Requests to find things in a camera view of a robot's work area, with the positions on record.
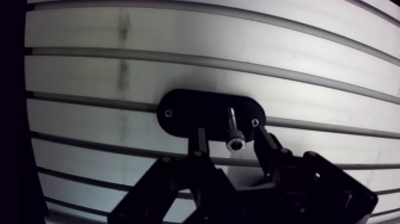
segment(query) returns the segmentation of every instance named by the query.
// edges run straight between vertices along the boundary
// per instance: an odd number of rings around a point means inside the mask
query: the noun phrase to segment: wall
[[[254,98],[296,155],[400,163],[400,13],[368,3],[392,20],[351,1],[36,3],[26,18],[27,111],[48,207],[104,222],[156,155],[184,154],[187,140],[166,134],[154,114],[176,88]],[[211,147],[233,182],[260,173],[237,167],[255,159],[250,144],[240,154]],[[399,169],[347,172],[373,191],[400,187]],[[400,192],[382,194],[374,213],[399,207]],[[180,198],[165,221],[182,222],[194,208]]]

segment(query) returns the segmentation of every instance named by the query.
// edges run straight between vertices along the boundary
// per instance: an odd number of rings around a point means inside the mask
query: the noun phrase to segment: metal shaft
[[[228,117],[229,117],[229,131],[234,131],[238,129],[238,124],[236,124],[235,111],[233,108],[228,109]]]

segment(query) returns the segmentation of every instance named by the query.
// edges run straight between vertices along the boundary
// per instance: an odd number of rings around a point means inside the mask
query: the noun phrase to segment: bolt
[[[226,147],[230,151],[239,151],[245,148],[246,142],[241,138],[233,138],[227,144]]]
[[[257,127],[259,124],[260,122],[258,121],[258,119],[251,120],[251,125],[253,125],[253,127]]]
[[[200,155],[202,155],[202,154],[203,154],[203,153],[200,152],[200,151],[195,151],[195,152],[194,152],[194,155],[195,155],[195,156],[200,156]]]
[[[313,156],[313,157],[317,156],[317,153],[312,152],[312,151],[309,151],[308,154],[309,154],[310,156]]]
[[[166,111],[164,112],[164,115],[166,116],[166,118],[171,118],[172,115],[173,115],[172,110],[166,110]]]

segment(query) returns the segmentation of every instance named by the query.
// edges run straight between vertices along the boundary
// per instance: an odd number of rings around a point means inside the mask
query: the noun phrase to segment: screw head
[[[258,119],[251,120],[251,125],[253,127],[258,127],[259,124],[260,124],[260,121]]]
[[[165,110],[164,115],[166,118],[171,118],[173,116],[172,110]]]

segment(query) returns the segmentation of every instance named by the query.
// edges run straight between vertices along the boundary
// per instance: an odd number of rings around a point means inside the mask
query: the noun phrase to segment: metal screw
[[[309,151],[308,154],[311,155],[311,156],[313,156],[313,157],[317,156],[317,153],[312,152],[312,151]]]
[[[172,115],[173,115],[172,110],[166,110],[166,111],[164,112],[164,115],[166,116],[166,118],[171,118]]]
[[[236,123],[235,111],[233,108],[228,109],[229,121],[229,139],[226,142],[226,147],[229,151],[239,151],[245,148],[246,142],[243,133],[238,130]]]
[[[257,127],[259,124],[260,124],[260,121],[258,121],[258,119],[251,120],[251,125],[253,125],[253,127]]]
[[[202,155],[202,154],[203,154],[203,153],[200,152],[200,151],[195,151],[195,152],[194,152],[194,155],[195,155],[195,156],[200,156],[200,155]]]

